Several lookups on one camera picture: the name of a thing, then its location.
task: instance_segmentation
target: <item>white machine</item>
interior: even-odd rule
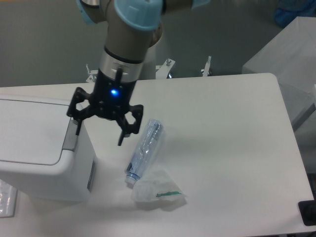
[[[0,95],[0,179],[33,197],[88,200],[97,158],[68,105]]]

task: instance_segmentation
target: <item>transparent plastic package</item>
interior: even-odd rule
[[[0,180],[0,218],[14,216],[16,198],[16,188]]]
[[[150,119],[135,148],[132,158],[125,170],[125,182],[134,185],[155,158],[155,149],[161,139],[163,126],[160,121]]]

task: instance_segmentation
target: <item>light blue joint cap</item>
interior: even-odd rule
[[[79,8],[79,11],[81,13],[81,16],[83,17],[84,21],[88,24],[88,25],[91,25],[91,24],[95,24],[91,18],[88,16],[88,14],[84,11],[82,5],[81,5],[81,2],[80,0],[76,0],[77,2],[77,6]]]
[[[211,2],[211,0],[193,0],[192,9],[198,6],[208,4],[209,2]]]
[[[141,31],[152,31],[158,27],[162,5],[162,0],[114,0],[119,17]]]

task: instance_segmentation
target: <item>bottle cap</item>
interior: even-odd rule
[[[132,178],[132,177],[130,177],[130,176],[126,176],[126,178],[125,178],[125,182],[126,183],[128,183],[128,184],[131,184],[131,185],[134,185],[135,183],[136,183],[136,179],[134,179],[134,178]]]

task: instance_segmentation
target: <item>blue led light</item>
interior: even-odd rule
[[[118,96],[119,95],[119,92],[117,91],[117,90],[111,90],[111,94],[113,95],[113,96]]]

